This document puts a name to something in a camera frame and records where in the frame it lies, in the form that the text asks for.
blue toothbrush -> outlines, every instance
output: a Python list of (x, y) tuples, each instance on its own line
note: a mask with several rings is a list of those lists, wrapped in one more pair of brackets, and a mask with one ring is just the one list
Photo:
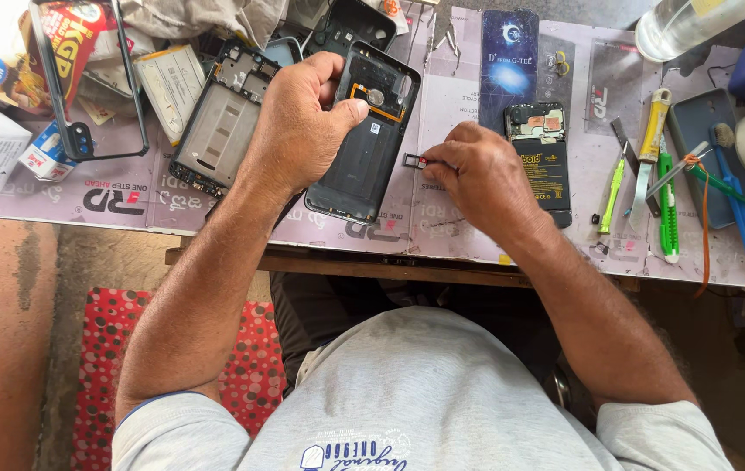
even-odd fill
[[(733, 172), (730, 171), (728, 160), (724, 157), (722, 148), (732, 147), (736, 140), (735, 136), (734, 130), (725, 123), (717, 123), (710, 127), (710, 144), (716, 149), (716, 159), (718, 159), (718, 167), (722, 171), (722, 180), (724, 183), (734, 187), (739, 193), (742, 193), (742, 185), (739, 184), (738, 178), (734, 177)], [(739, 235), (742, 237), (745, 253), (745, 205), (733, 196), (728, 196), (728, 201), (730, 202), (730, 208), (734, 211), (736, 225), (739, 228)]]

man's right hand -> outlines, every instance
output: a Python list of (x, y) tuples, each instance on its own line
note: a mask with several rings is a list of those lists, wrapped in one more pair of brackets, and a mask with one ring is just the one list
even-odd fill
[(440, 182), (465, 219), (505, 250), (545, 230), (557, 233), (535, 200), (515, 148), (492, 130), (460, 123), (424, 156), (434, 163), (423, 176)]

red floor mat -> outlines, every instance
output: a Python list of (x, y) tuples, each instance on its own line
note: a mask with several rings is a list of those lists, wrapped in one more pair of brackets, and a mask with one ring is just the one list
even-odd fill
[[(118, 372), (118, 357), (148, 304), (149, 295), (107, 288), (94, 288), (88, 293), (71, 469), (110, 469), (110, 440), (115, 425), (112, 386)], [(255, 436), (282, 401), (280, 394), (284, 387), (273, 304), (248, 301), (242, 307), (236, 347), (219, 375), (222, 403)]]

hairy forearm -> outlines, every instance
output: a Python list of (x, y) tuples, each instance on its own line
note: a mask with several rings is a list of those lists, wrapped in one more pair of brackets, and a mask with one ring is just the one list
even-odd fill
[(516, 263), (533, 282), (567, 361), (597, 406), (612, 401), (697, 403), (637, 308), (558, 230), (545, 227), (532, 240), (502, 246), (516, 254)]
[(155, 293), (130, 337), (116, 416), (148, 398), (194, 390), (218, 400), (216, 378), (282, 202), (234, 188)]

smartphone back cover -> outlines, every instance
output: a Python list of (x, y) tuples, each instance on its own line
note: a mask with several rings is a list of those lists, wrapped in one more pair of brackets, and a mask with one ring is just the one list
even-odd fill
[(503, 111), (535, 101), (538, 15), (526, 8), (483, 12), (480, 124), (504, 135)]

